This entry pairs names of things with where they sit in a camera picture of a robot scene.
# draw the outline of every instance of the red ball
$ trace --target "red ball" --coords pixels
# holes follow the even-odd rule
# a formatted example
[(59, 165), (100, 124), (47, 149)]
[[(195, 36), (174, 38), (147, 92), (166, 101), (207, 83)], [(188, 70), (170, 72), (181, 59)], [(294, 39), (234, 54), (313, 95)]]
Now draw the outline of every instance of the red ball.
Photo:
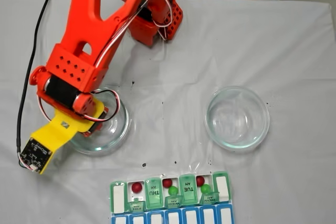
[(164, 180), (162, 180), (162, 185), (165, 188), (169, 188), (173, 185), (173, 181), (170, 178), (165, 178)]
[(142, 185), (140, 182), (135, 182), (132, 185), (132, 192), (134, 192), (135, 194), (138, 194), (139, 192), (141, 192), (142, 190)]
[(197, 176), (196, 177), (196, 184), (197, 186), (203, 186), (205, 182), (205, 179), (203, 176)]

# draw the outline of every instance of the black cable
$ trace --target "black cable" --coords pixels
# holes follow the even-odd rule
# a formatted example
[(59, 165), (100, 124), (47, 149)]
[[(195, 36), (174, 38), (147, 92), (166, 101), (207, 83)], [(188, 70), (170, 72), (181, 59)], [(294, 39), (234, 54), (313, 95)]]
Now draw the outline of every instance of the black cable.
[(16, 125), (16, 152), (17, 153), (21, 152), (21, 119), (22, 119), (22, 111), (23, 111), (23, 106), (25, 104), (25, 100), (26, 100), (29, 75), (30, 75), (30, 71), (32, 70), (32, 65), (33, 65), (35, 51), (36, 51), (36, 40), (37, 40), (38, 27), (39, 27), (39, 25), (41, 23), (41, 19), (42, 19), (44, 10), (46, 9), (46, 6), (48, 4), (48, 1), (49, 0), (45, 0), (44, 5), (43, 5), (42, 10), (41, 10), (41, 13), (40, 13), (40, 15), (38, 17), (38, 20), (37, 20), (37, 24), (36, 24), (36, 28), (35, 28), (35, 33), (34, 33), (33, 51), (31, 53), (31, 57), (30, 57), (30, 60), (29, 60), (28, 68), (27, 68), (25, 83), (23, 85), (22, 97), (21, 97), (19, 112), (18, 112), (18, 115), (17, 115), (17, 125)]

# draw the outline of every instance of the green ball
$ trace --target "green ball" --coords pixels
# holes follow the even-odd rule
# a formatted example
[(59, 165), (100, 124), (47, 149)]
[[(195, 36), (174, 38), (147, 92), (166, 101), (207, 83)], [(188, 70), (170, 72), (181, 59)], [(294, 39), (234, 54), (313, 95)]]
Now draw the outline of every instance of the green ball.
[(201, 192), (202, 194), (211, 193), (211, 186), (208, 184), (204, 184), (203, 186), (201, 186)]
[(170, 196), (175, 196), (179, 193), (178, 191), (179, 189), (176, 187), (176, 186), (171, 186), (169, 189), (168, 189), (168, 193)]

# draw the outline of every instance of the pill compartment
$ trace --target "pill compartment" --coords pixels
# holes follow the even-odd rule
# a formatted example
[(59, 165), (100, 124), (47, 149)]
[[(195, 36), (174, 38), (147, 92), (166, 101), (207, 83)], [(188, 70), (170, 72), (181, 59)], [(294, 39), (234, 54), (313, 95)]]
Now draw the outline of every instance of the pill compartment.
[[(198, 176), (202, 176), (204, 178), (204, 183), (203, 185), (209, 185), (211, 192), (214, 192), (214, 183), (213, 183), (213, 179), (212, 179), (212, 175), (211, 174), (200, 174), (200, 175), (196, 175), (196, 185), (197, 185), (197, 177)], [(200, 203), (200, 199), (202, 196), (202, 192), (201, 192), (201, 186), (197, 186), (197, 198), (198, 198), (198, 203)]]
[[(134, 192), (132, 186), (134, 183), (139, 183), (141, 185), (141, 190), (139, 192)], [(128, 192), (128, 202), (131, 201), (145, 201), (145, 183), (143, 180), (137, 180), (127, 183)]]
[[(172, 195), (169, 194), (169, 188), (171, 186), (169, 188), (164, 187), (165, 179), (171, 179), (171, 181), (172, 181), (172, 185), (171, 186), (174, 186), (174, 187), (177, 188), (177, 194), (175, 194), (175, 192), (173, 192)], [(168, 196), (176, 196), (176, 195), (180, 195), (181, 194), (178, 177), (168, 177), (168, 178), (163, 178), (162, 179), (162, 194), (163, 194), (163, 198), (168, 197)]]

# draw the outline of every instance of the white tablecloth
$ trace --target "white tablecloth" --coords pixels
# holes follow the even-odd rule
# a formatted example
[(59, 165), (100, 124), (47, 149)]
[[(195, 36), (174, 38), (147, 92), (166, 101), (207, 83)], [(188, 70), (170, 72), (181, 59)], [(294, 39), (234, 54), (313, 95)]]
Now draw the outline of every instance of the white tablecloth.
[[(102, 158), (65, 147), (40, 176), (18, 166), (15, 138), (43, 2), (0, 0), (1, 223), (110, 223), (112, 181), (216, 170), (232, 179), (237, 224), (335, 223), (336, 43), (329, 5), (177, 0), (184, 18), (174, 40), (150, 49), (126, 34), (105, 77), (131, 112), (125, 144)], [(61, 40), (69, 4), (50, 1), (34, 66), (45, 64)], [(103, 16), (121, 4), (102, 0)], [(212, 93), (230, 85), (254, 90), (269, 109), (269, 133), (250, 154), (221, 149), (204, 129)], [(23, 144), (46, 123), (35, 92), (28, 88)]]

